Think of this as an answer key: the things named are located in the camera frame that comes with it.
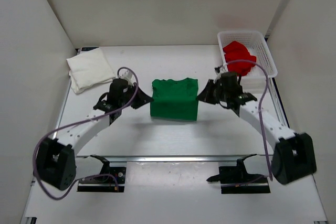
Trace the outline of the green t shirt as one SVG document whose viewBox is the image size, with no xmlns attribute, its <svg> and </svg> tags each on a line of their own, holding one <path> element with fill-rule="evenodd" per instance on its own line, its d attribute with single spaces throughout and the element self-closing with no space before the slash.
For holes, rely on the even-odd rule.
<svg viewBox="0 0 336 224">
<path fill-rule="evenodd" d="M 181 121 L 197 120 L 197 79 L 155 79 L 152 81 L 152 90 L 151 117 Z"/>
</svg>

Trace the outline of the red t shirt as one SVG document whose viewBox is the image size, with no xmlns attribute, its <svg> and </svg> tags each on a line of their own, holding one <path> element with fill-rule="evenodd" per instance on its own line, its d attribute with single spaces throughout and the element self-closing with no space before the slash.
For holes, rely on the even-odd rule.
<svg viewBox="0 0 336 224">
<path fill-rule="evenodd" d="M 248 60 L 257 62 L 256 56 L 249 53 L 248 49 L 241 43 L 233 41 L 227 46 L 223 47 L 224 58 L 226 62 L 237 60 Z M 236 62 L 227 66 L 230 72 L 235 72 L 239 76 L 246 76 L 255 65 L 250 62 Z"/>
</svg>

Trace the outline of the white t shirt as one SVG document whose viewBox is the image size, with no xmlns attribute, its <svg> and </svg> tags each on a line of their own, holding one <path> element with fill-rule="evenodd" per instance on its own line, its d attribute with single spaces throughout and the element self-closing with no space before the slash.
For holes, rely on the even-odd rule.
<svg viewBox="0 0 336 224">
<path fill-rule="evenodd" d="M 71 89 L 80 94 L 96 84 L 111 82 L 116 77 L 101 48 L 85 51 L 67 59 Z"/>
</svg>

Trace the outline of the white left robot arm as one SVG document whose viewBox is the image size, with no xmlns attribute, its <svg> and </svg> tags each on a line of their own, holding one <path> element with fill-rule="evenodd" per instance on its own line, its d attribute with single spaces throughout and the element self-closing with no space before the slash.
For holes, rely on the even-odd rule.
<svg viewBox="0 0 336 224">
<path fill-rule="evenodd" d="M 65 190 L 79 179 L 95 178 L 98 182 L 114 179 L 106 158 L 91 154 L 78 159 L 80 150 L 99 132 L 108 128 L 121 116 L 122 110 L 131 107 L 138 109 L 153 98 L 145 94 L 136 83 L 117 78 L 110 84 L 85 122 L 73 125 L 61 137 L 46 137 L 41 141 L 33 157 L 33 174 L 39 182 L 46 182 L 59 190 Z"/>
</svg>

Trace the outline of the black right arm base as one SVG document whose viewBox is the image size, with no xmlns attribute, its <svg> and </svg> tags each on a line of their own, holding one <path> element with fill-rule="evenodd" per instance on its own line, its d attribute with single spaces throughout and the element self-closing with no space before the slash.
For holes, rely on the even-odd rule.
<svg viewBox="0 0 336 224">
<path fill-rule="evenodd" d="M 258 157 L 251 154 L 238 158 L 235 166 L 220 166 L 219 174 L 209 177 L 208 183 L 220 183 L 221 194 L 269 194 L 271 193 L 268 179 L 262 174 L 250 174 L 247 172 L 244 161 L 251 157 Z"/>
</svg>

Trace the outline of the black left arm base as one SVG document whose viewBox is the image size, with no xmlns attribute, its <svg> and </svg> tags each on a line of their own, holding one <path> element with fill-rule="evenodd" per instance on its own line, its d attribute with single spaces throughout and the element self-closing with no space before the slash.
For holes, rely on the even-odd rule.
<svg viewBox="0 0 336 224">
<path fill-rule="evenodd" d="M 125 189 L 127 164 L 111 162 L 98 155 L 77 159 L 77 191 L 81 193 L 122 193 Z"/>
</svg>

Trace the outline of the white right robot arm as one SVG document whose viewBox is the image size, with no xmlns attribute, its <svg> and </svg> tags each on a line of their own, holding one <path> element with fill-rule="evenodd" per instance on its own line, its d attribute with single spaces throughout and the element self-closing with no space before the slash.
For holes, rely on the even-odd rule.
<svg viewBox="0 0 336 224">
<path fill-rule="evenodd" d="M 273 150 L 272 158 L 266 161 L 266 174 L 272 174 L 282 185 L 317 171 L 310 135 L 297 133 L 276 120 L 262 108 L 261 99 L 243 91 L 236 73 L 226 72 L 209 79 L 197 100 L 208 104 L 225 102 L 225 109 L 232 110 L 260 133 L 266 146 Z"/>
</svg>

